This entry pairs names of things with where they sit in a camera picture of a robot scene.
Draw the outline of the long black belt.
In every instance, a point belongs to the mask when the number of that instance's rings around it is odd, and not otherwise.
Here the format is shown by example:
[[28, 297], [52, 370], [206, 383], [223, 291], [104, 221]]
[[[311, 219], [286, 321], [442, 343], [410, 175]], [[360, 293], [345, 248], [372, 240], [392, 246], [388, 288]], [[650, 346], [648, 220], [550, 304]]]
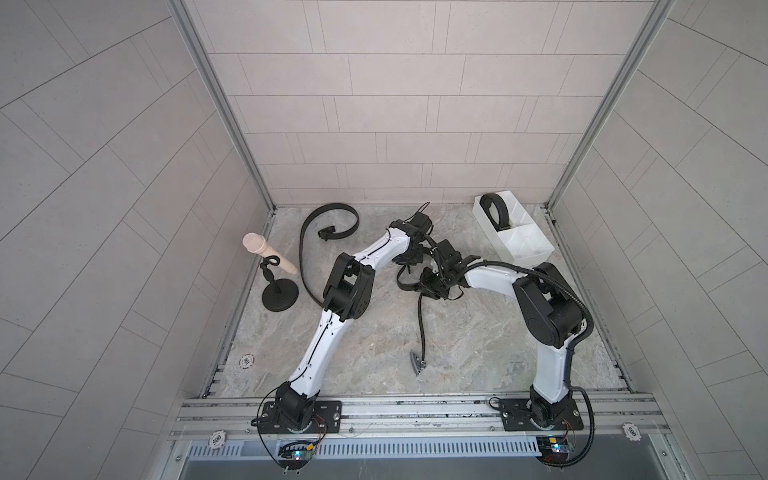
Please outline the long black belt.
[[497, 231], [511, 228], [509, 210], [504, 198], [497, 193], [486, 193], [480, 197], [479, 206], [488, 218], [491, 226]]

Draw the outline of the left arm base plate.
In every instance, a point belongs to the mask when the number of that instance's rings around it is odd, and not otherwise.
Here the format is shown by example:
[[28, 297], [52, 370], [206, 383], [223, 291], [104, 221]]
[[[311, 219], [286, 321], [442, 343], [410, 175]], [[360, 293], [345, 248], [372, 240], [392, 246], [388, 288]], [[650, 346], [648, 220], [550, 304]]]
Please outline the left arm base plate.
[[315, 401], [300, 409], [283, 408], [276, 401], [268, 401], [251, 425], [261, 434], [338, 433], [342, 407], [341, 401]]

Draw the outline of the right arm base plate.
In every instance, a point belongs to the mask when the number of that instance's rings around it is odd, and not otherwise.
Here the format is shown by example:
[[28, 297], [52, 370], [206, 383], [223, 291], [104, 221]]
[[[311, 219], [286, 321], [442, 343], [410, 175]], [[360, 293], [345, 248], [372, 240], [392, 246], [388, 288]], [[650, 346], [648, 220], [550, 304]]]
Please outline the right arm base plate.
[[583, 430], [585, 427], [584, 417], [571, 394], [556, 403], [537, 396], [499, 399], [496, 403], [507, 432]]

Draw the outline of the black belt with silver buckle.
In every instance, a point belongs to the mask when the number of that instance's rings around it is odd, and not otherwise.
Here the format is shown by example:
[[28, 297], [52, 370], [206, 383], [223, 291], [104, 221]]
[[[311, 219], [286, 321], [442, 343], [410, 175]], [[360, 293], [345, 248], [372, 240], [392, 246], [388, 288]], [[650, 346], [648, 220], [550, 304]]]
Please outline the black belt with silver buckle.
[[420, 376], [421, 373], [424, 371], [424, 369], [427, 367], [427, 361], [426, 361], [427, 341], [426, 341], [426, 330], [425, 330], [425, 324], [424, 324], [423, 304], [424, 304], [424, 299], [429, 296], [430, 291], [427, 288], [427, 286], [424, 284], [422, 279], [419, 279], [418, 281], [411, 282], [411, 283], [406, 283], [401, 279], [401, 277], [404, 274], [410, 273], [411, 271], [412, 271], [411, 265], [401, 266], [396, 275], [396, 283], [397, 283], [397, 286], [403, 291], [413, 291], [418, 293], [416, 312], [417, 312], [417, 322], [418, 322], [418, 330], [419, 330], [420, 350], [418, 352], [414, 350], [410, 352], [410, 361], [411, 361], [414, 374], [416, 376]]

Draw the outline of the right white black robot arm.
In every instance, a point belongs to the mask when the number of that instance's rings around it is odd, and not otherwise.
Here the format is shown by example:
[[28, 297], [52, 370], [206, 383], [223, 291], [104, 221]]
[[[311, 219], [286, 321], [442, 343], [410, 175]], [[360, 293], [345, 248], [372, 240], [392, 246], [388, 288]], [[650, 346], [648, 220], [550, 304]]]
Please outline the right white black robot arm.
[[466, 258], [448, 241], [423, 247], [417, 258], [431, 257], [436, 268], [425, 268], [418, 290], [445, 299], [450, 290], [478, 288], [513, 297], [528, 332], [538, 342], [536, 374], [529, 401], [519, 412], [528, 414], [539, 429], [560, 425], [572, 410], [572, 359], [575, 347], [594, 329], [586, 305], [553, 264], [522, 267], [503, 261]]

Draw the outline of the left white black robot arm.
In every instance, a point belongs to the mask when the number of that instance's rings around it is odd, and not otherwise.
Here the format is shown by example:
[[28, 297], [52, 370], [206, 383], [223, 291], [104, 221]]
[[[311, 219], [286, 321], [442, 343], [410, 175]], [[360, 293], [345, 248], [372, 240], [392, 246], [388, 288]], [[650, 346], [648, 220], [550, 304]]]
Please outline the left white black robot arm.
[[370, 304], [376, 270], [393, 261], [420, 262], [422, 243], [431, 228], [431, 219], [419, 209], [404, 220], [393, 221], [369, 247], [355, 254], [339, 254], [323, 297], [316, 301], [322, 308], [317, 330], [295, 371], [276, 389], [275, 408], [290, 429], [302, 431], [312, 422], [332, 356], [347, 327]]

